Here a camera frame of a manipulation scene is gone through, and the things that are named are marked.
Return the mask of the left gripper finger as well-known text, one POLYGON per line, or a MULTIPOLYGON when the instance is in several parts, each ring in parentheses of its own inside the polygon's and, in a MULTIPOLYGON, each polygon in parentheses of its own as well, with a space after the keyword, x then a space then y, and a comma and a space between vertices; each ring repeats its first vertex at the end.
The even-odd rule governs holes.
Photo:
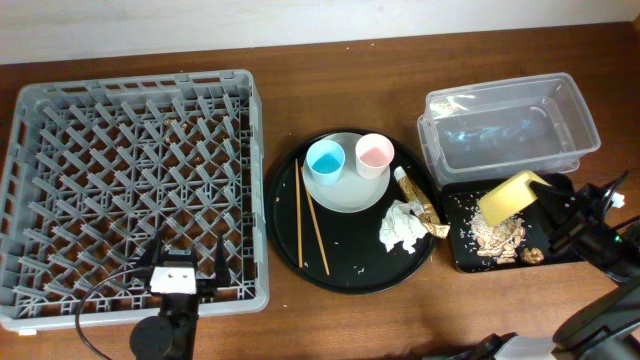
POLYGON ((224 234, 217 235, 215 259, 214 259, 215 287, 228 287, 231 283, 231 276, 225 256, 224 234))
POLYGON ((134 269, 136 273, 134 275, 137 279, 147 280, 151 277, 153 268, 158 264, 158 258, 161 252, 162 235, 157 233, 152 240, 150 240, 143 252, 135 263, 134 269))

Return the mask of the yellow bowl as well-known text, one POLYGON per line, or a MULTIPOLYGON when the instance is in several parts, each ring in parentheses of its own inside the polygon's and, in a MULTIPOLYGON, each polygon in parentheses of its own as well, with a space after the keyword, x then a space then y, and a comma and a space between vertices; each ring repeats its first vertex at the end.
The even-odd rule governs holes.
POLYGON ((478 207, 489 227, 496 226, 537 200, 530 184, 550 184, 530 170, 521 171, 484 195, 478 207))

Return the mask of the food scraps pile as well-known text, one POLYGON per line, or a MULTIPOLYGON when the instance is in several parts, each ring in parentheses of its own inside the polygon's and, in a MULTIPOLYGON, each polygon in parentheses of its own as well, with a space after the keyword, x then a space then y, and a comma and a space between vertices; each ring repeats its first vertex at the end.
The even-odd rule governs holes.
POLYGON ((489 226, 474 199, 470 205, 463 205, 459 199, 457 202, 462 210, 470 212, 463 216, 457 235, 466 253, 478 257, 482 265, 512 264, 517 259, 528 265, 539 265, 544 261, 539 248, 526 244, 532 226, 519 214, 489 226))

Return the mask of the gold foil wrapper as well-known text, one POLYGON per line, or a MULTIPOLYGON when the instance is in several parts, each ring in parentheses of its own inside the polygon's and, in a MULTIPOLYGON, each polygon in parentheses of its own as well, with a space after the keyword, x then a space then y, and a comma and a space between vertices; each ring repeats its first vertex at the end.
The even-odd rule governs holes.
POLYGON ((394 178, 407 200, 410 210, 419 219, 427 232, 434 237, 446 239, 450 226, 441 223, 434 205, 421 188, 408 176, 403 167, 393 171, 394 178))

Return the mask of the white tissue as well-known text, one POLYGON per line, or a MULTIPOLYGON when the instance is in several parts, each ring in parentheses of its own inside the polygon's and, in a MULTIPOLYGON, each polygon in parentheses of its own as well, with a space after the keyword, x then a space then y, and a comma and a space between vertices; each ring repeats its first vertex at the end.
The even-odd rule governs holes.
POLYGON ((427 229, 419 218, 411 213, 411 206, 395 200, 382 219, 379 240, 387 252, 391 252, 400 243, 402 248, 413 254, 419 239, 427 234, 427 229))

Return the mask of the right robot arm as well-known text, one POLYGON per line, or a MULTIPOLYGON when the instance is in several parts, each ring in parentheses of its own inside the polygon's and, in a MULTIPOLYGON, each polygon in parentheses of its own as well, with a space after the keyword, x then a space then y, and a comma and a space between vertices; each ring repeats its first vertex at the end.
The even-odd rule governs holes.
POLYGON ((528 190, 551 220, 550 250, 569 250, 607 275, 617 288, 566 320, 551 338, 491 334, 451 359, 637 359, 639 341, 639 218, 605 223, 624 178, 568 193, 531 181, 528 190))

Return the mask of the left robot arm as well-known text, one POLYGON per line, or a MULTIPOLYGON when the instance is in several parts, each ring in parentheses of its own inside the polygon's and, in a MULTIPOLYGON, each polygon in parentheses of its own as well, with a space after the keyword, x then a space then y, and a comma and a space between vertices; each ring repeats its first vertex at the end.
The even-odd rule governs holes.
POLYGON ((131 333, 130 348, 136 358, 193 358, 200 302, 231 282, 222 244, 215 248, 212 279, 199 279, 197 267, 197 255, 190 250, 164 251, 160 234, 147 245, 134 268, 145 290, 161 298, 161 306, 131 333))

